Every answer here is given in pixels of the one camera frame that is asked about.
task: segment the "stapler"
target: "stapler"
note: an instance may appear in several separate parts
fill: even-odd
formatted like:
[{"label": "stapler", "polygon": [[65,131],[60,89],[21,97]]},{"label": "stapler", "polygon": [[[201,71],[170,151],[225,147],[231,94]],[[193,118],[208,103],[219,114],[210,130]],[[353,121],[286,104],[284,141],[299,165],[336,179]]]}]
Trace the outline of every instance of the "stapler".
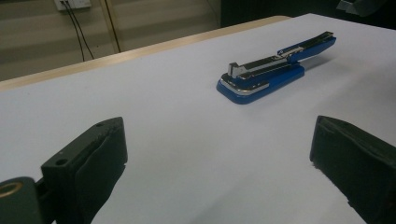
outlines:
[{"label": "stapler", "polygon": [[230,63],[217,89],[236,104],[249,104],[304,75],[298,61],[315,56],[335,43],[325,32],[299,44],[281,49],[277,55],[238,65]]}]

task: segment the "white table surface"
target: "white table surface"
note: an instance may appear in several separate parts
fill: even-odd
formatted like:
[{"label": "white table surface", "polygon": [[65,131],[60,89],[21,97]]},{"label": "white table surface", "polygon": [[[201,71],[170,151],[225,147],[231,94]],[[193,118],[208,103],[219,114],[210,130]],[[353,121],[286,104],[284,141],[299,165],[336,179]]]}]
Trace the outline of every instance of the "white table surface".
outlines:
[{"label": "white table surface", "polygon": [[[334,32],[305,76],[250,105],[216,91],[228,63]],[[305,15],[0,92],[0,181],[122,116],[129,161],[93,223],[361,224],[309,151],[318,115],[396,146],[396,31]]]}]

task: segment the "wire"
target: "wire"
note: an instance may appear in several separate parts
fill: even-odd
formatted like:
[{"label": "wire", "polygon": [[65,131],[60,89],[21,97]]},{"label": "wire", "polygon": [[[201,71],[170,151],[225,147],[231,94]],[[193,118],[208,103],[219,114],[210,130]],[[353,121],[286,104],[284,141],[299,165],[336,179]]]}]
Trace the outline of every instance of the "wire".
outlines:
[{"label": "wire", "polygon": [[73,12],[73,9],[70,7],[69,1],[66,1],[66,4],[67,4],[67,5],[69,6],[69,8],[70,8],[70,12],[72,13],[73,18],[75,19],[75,21],[76,21],[76,23],[77,23],[78,29],[79,29],[79,31],[81,32],[81,36],[82,36],[82,39],[84,40],[85,46],[87,47],[88,51],[89,51],[90,54],[91,54],[91,57],[93,58],[92,52],[91,52],[91,50],[90,50],[90,47],[88,47],[87,41],[85,40],[84,33],[82,32],[81,26],[79,26],[78,20],[77,20],[75,14],[74,14],[74,12]]},{"label": "wire", "polygon": [[64,3],[64,1],[61,1],[61,3],[66,8],[67,14],[69,14],[70,20],[72,20],[72,22],[73,22],[73,25],[75,27],[76,34],[77,34],[77,39],[78,39],[78,43],[79,43],[79,49],[81,50],[82,61],[85,62],[84,50],[82,49],[81,41],[79,40],[79,34],[78,34],[77,26],[76,26],[76,24],[75,24],[75,22],[73,20],[72,14],[70,14],[70,11],[69,11],[69,8],[67,7],[67,5]]},{"label": "wire", "polygon": [[209,0],[206,0],[206,2],[210,6],[210,8],[212,9],[212,12],[213,12],[213,14],[215,16],[216,24],[218,25],[218,27],[220,27],[219,17],[218,17],[218,14],[216,13],[216,10],[213,8],[212,4],[210,4]]}]

